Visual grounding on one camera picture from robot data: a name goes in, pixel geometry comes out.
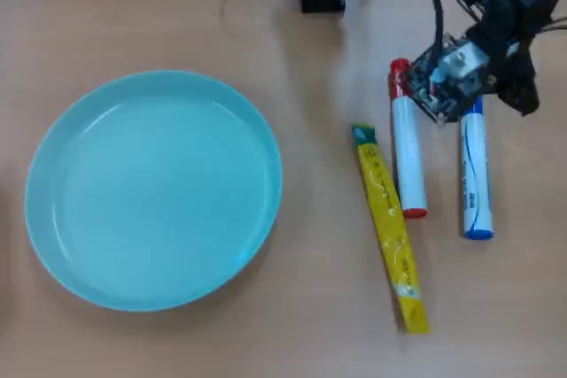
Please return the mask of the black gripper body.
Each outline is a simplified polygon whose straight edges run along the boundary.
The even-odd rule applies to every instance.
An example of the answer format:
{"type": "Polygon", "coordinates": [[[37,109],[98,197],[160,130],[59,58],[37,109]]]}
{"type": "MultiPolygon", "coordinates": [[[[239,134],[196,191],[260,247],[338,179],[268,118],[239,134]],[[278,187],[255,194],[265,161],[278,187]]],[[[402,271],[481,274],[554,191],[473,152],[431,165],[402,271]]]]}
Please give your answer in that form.
{"type": "Polygon", "coordinates": [[[466,32],[480,65],[531,65],[532,0],[466,0],[482,13],[466,32]]]}

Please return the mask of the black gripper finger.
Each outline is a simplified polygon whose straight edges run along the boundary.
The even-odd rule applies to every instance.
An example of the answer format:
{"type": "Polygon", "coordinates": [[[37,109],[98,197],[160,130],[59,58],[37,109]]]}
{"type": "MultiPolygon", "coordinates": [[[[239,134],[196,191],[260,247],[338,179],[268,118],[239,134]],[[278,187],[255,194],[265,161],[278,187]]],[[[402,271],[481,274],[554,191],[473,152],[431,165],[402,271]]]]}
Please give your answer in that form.
{"type": "Polygon", "coordinates": [[[494,91],[504,104],[522,116],[532,114],[540,107],[535,75],[530,51],[521,50],[495,70],[494,91]]]}

